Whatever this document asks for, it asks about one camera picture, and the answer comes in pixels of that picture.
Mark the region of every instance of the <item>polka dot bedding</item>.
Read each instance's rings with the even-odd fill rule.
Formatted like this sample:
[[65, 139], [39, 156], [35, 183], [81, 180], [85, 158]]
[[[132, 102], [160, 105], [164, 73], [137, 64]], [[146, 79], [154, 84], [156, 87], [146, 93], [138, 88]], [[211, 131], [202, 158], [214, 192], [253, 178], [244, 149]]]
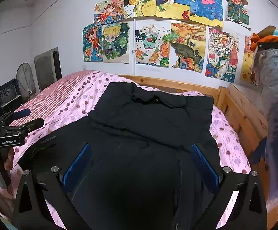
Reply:
[[[94, 110], [96, 103], [110, 82], [133, 81], [101, 71], [81, 71], [70, 74], [55, 82], [33, 100], [18, 109], [29, 108], [31, 115], [14, 121], [13, 126], [19, 126], [38, 117], [44, 119], [44, 126], [30, 133], [25, 139], [25, 145], [14, 148], [14, 168], [11, 170], [11, 184], [14, 196], [16, 195], [23, 172], [17, 162], [29, 146], [52, 131], [87, 116], [88, 112]], [[138, 84], [137, 87], [147, 91], [158, 91], [156, 88], [140, 86]], [[177, 95], [204, 96], [195, 91], [177, 93]], [[230, 127], [223, 113], [215, 106], [212, 111], [210, 133], [217, 142], [221, 166], [229, 166], [234, 172], [238, 173], [249, 173], [251, 171], [237, 134]], [[226, 223], [237, 196], [238, 191], [233, 192], [217, 228]], [[65, 228], [55, 209], [50, 204], [48, 204], [48, 207], [55, 223]]]

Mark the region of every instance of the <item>silver screw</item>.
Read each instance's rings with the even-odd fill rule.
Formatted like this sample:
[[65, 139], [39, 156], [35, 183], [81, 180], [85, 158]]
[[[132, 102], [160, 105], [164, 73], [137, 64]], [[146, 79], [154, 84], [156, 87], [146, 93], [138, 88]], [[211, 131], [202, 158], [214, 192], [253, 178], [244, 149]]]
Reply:
[[29, 174], [29, 170], [24, 170], [23, 175], [28, 175]]
[[51, 171], [53, 173], [57, 172], [58, 170], [59, 170], [59, 167], [57, 167], [57, 166], [54, 166], [54, 167], [51, 168]]
[[258, 173], [256, 171], [251, 171], [252, 176], [258, 176]]
[[225, 173], [229, 173], [229, 172], [231, 172], [232, 170], [231, 170], [230, 167], [224, 166], [224, 167], [223, 167], [223, 171], [224, 171]]

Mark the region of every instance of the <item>wooden bed frame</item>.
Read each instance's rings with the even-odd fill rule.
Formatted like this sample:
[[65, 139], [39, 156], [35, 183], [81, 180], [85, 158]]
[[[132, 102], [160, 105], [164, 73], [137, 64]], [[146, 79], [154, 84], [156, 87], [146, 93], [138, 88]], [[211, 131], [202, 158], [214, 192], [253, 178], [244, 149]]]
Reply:
[[[233, 96], [231, 96], [230, 89], [224, 87], [219, 87], [218, 89], [215, 89], [211, 87], [193, 85], [185, 82], [165, 79], [129, 75], [120, 76], [133, 80], [140, 85], [155, 87], [165, 92], [182, 93], [187, 91], [197, 91], [206, 96], [213, 97], [215, 99], [214, 105], [223, 112], [228, 123], [238, 134], [240, 144], [247, 157], [249, 157], [252, 154], [252, 152], [258, 146], [258, 143], [266, 136], [267, 131], [258, 132], [258, 129], [261, 128], [261, 125], [257, 125], [254, 120], [248, 118], [242, 109], [246, 103], [248, 103], [249, 106], [251, 105], [251, 103], [249, 101], [244, 102], [246, 100], [245, 96], [241, 97], [237, 95], [237, 92], [235, 90], [232, 90], [231, 93]], [[263, 120], [261, 118], [260, 123], [261, 121], [264, 122], [264, 129], [266, 129], [266, 120]], [[269, 183], [267, 165], [265, 164], [264, 160], [261, 159], [258, 165], [255, 165], [251, 168], [252, 170], [257, 171], [257, 173], [259, 174], [265, 198], [267, 199]], [[278, 207], [274, 208], [271, 212], [268, 213], [267, 219], [267, 229], [269, 230], [278, 221]]]

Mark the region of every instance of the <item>colored poster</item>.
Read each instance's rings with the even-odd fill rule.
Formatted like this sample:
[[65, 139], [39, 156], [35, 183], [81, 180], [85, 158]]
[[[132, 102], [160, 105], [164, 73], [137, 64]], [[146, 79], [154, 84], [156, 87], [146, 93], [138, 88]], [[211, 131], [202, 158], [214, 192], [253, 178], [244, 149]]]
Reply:
[[102, 26], [90, 24], [83, 30], [83, 59], [88, 61], [102, 61]]
[[103, 26], [103, 62], [129, 63], [129, 25], [127, 22]]
[[156, 0], [156, 16], [172, 19], [189, 19], [189, 0]]
[[167, 24], [147, 25], [135, 31], [136, 64], [169, 67], [170, 29]]
[[156, 0], [124, 0], [124, 18], [153, 16]]
[[190, 0], [189, 19], [212, 27], [223, 27], [222, 0]]
[[238, 63], [238, 48], [239, 38], [210, 28], [205, 76], [234, 83]]
[[94, 24], [102, 25], [124, 19], [124, 0], [99, 2], [94, 8]]
[[245, 82], [251, 83], [253, 85], [256, 85], [255, 82], [255, 74], [251, 73], [251, 67], [253, 63], [253, 56], [254, 52], [251, 51], [251, 40], [249, 37], [245, 37], [245, 46], [244, 46], [244, 56], [242, 61], [242, 68], [241, 68], [241, 74], [240, 74], [240, 80], [243, 80]]
[[201, 73], [205, 56], [206, 26], [172, 21], [170, 41], [178, 56], [173, 67]]
[[226, 18], [230, 21], [241, 24], [246, 28], [251, 28], [248, 10], [245, 6], [248, 5], [247, 0], [226, 0], [229, 2]]

